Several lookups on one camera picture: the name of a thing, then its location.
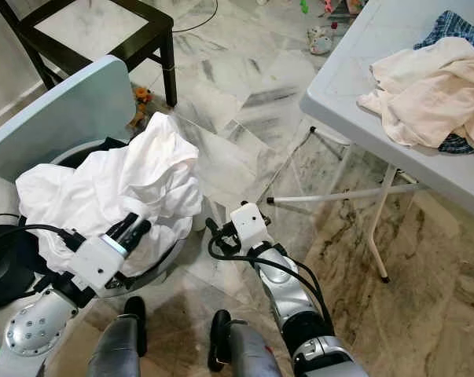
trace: white folding table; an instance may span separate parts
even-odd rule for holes
[[[474,214],[474,155],[454,156],[431,148],[398,145],[384,132],[378,116],[356,104],[360,94],[369,93],[375,87],[369,65],[401,49],[413,48],[448,9],[474,25],[474,0],[370,0],[300,103],[304,112],[389,163],[382,188],[373,193],[380,194],[380,198],[368,235],[369,248],[384,281],[388,281],[388,275],[373,233],[389,190],[396,191],[391,187],[395,167]],[[325,199],[336,197],[325,196]]]

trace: chair seat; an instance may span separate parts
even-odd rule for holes
[[[105,54],[131,71],[151,57],[173,25],[167,14],[138,0],[55,0],[25,17],[18,30],[27,44],[72,75]],[[92,36],[97,40],[88,41]]]

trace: marble floor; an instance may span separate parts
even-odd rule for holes
[[[185,28],[210,16],[213,0],[144,0]],[[130,77],[154,94],[200,149],[205,195],[232,210],[256,201],[269,232],[316,273],[336,333],[374,376],[474,376],[474,217],[434,192],[390,196],[376,242],[388,267],[382,284],[366,247],[374,199],[271,207],[263,198],[322,194],[343,148],[314,135],[298,101],[325,62],[307,51],[307,27],[327,24],[320,2],[305,16],[293,0],[219,0],[217,16],[175,34],[179,102],[164,104],[160,69]],[[337,191],[377,187],[385,162],[356,149]],[[142,375],[206,376],[208,332],[217,309],[247,320],[268,340],[284,375],[288,354],[250,265],[218,262],[208,234],[192,232],[167,279],[135,292],[147,305],[149,351]],[[46,376],[85,375],[86,363],[127,297],[99,299],[68,335]],[[230,375],[223,370],[222,375]]]

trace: white cloth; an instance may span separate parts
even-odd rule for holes
[[[40,164],[17,179],[20,212],[27,224],[105,233],[130,212],[152,228],[125,261],[122,273],[137,276],[176,240],[188,235],[202,195],[193,168],[198,149],[182,139],[174,120],[157,112],[127,147],[93,152],[77,169]],[[66,270],[73,252],[54,233],[35,231],[50,269]]]
[[[393,141],[438,148],[455,132],[474,148],[474,47],[469,42],[442,38],[370,68],[380,89],[360,96],[358,104],[381,115]]]

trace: blue plaid shirt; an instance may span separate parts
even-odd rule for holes
[[[431,34],[423,42],[413,46],[413,49],[421,49],[422,47],[433,45],[444,37],[465,38],[474,46],[474,26],[456,13],[447,10],[435,21]],[[474,149],[463,137],[454,134],[448,135],[438,150],[457,154],[474,153]]]

